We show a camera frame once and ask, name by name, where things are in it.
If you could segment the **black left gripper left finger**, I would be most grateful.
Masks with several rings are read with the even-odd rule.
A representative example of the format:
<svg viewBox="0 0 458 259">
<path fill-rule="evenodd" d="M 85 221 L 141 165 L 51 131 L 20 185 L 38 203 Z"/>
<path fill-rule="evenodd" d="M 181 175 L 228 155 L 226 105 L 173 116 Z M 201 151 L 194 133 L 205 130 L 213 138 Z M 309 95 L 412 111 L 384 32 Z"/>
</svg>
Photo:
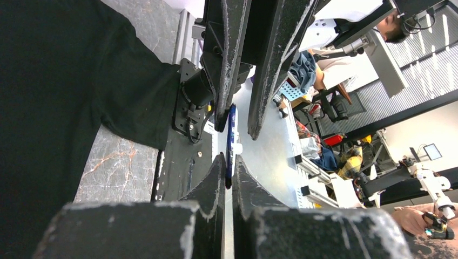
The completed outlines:
<svg viewBox="0 0 458 259">
<path fill-rule="evenodd" d="M 225 158 L 175 201 L 69 203 L 34 258 L 221 258 Z"/>
</svg>

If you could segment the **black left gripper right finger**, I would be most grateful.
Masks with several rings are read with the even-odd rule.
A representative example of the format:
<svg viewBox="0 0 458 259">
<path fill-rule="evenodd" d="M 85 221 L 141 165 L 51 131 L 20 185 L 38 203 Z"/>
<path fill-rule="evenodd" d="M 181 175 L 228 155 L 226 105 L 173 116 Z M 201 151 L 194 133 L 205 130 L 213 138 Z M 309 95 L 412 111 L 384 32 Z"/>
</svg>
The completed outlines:
<svg viewBox="0 0 458 259">
<path fill-rule="evenodd" d="M 385 211 L 290 208 L 249 173 L 241 156 L 234 167 L 236 258 L 411 258 Z"/>
</svg>

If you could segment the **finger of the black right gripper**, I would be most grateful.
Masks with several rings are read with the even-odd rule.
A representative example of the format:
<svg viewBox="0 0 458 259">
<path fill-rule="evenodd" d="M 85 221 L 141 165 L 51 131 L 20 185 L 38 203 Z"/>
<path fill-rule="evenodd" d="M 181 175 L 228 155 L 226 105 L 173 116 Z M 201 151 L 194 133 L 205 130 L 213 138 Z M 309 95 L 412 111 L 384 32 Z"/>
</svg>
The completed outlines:
<svg viewBox="0 0 458 259">
<path fill-rule="evenodd" d="M 239 75 L 251 1 L 205 1 L 204 54 L 201 58 L 213 92 L 214 125 L 222 132 Z"/>
<path fill-rule="evenodd" d="M 267 105 L 277 90 L 283 66 L 297 52 L 318 1 L 274 1 L 273 15 L 267 19 L 267 35 L 256 65 L 248 110 L 247 133 L 257 140 L 265 121 Z"/>
</svg>

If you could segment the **black floral t-shirt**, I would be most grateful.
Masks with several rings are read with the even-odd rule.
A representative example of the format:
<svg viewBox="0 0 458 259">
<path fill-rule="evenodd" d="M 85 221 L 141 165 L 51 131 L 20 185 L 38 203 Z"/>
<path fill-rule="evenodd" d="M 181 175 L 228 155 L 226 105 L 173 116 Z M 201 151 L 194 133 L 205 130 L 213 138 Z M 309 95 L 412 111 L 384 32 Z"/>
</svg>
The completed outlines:
<svg viewBox="0 0 458 259">
<path fill-rule="evenodd" d="M 1 1 L 1 257 L 31 258 L 101 125 L 164 149 L 179 67 L 101 1 Z"/>
</svg>

